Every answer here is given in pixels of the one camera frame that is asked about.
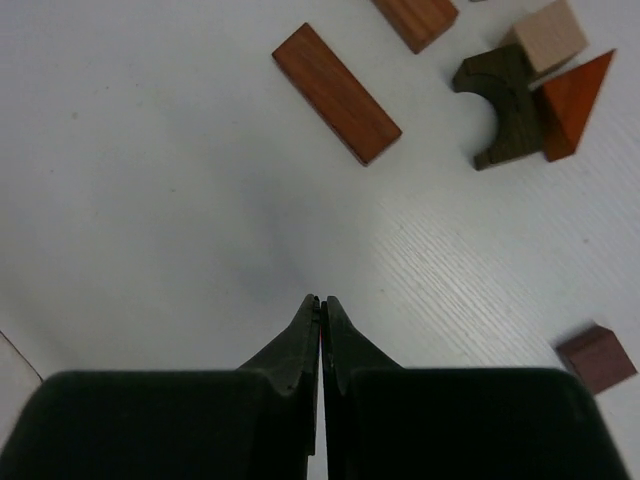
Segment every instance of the dark brown wooden block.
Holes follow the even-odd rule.
[[[638,373],[615,333],[599,325],[563,343],[556,351],[594,395]]]
[[[528,64],[520,45],[497,48],[462,62],[455,92],[486,98],[498,115],[494,143],[474,157],[476,170],[516,160],[542,149],[542,132],[527,83]]]

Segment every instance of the light wood cube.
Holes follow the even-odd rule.
[[[500,44],[510,43],[522,45],[534,79],[558,69],[589,45],[568,0],[556,0],[516,22]]]

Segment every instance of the wooden block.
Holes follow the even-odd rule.
[[[534,79],[561,67],[589,45],[568,0],[556,0],[516,22],[501,45],[515,42],[524,48]]]
[[[616,335],[599,325],[563,343],[556,351],[594,395],[638,373]]]
[[[542,148],[526,68],[522,47],[508,45],[467,58],[453,78],[454,91],[481,95],[498,115],[498,134],[493,145],[474,157],[476,170],[516,160]]]
[[[533,94],[547,160],[573,155],[609,70],[615,50],[542,84]]]
[[[413,53],[446,32],[458,9],[450,0],[373,0]]]
[[[369,165],[402,134],[308,23],[272,55],[363,165]]]

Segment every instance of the small red-brown cube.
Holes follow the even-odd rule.
[[[556,351],[594,395],[638,373],[615,333],[599,325],[563,343]]]

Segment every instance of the orange triangular prism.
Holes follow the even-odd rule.
[[[553,78],[534,92],[550,162],[576,152],[615,52]]]

